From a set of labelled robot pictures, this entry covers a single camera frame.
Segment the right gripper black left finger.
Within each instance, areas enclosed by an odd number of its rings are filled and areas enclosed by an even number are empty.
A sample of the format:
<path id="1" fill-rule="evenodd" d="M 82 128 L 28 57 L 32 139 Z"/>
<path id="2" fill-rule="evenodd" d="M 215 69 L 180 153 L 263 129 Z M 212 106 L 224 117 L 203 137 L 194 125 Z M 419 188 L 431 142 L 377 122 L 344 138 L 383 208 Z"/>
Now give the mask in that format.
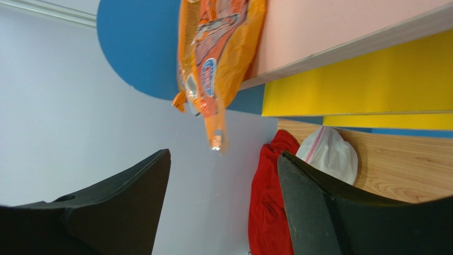
<path id="1" fill-rule="evenodd" d="M 162 149 L 52 202 L 1 206 L 1 254 L 151 254 L 170 168 Z"/>

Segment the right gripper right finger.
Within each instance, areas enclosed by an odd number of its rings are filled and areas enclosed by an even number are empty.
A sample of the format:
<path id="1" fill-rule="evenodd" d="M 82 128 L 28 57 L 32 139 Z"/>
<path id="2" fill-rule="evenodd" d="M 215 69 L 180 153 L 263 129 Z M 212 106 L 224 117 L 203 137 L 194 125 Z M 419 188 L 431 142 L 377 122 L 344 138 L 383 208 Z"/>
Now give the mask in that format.
<path id="1" fill-rule="evenodd" d="M 295 254 L 452 254 L 452 197 L 389 199 L 287 151 L 278 174 Z"/>

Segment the orange BIC razor bag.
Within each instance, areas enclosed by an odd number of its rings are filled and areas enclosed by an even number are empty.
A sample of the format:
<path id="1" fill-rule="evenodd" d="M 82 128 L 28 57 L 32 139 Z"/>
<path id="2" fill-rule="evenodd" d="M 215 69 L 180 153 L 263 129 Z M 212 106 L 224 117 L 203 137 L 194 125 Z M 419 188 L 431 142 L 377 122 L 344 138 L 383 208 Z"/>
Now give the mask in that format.
<path id="1" fill-rule="evenodd" d="M 182 1 L 179 11 L 177 83 L 172 105 L 204 119 L 214 151 L 228 146 L 225 110 L 254 61 L 267 2 Z"/>

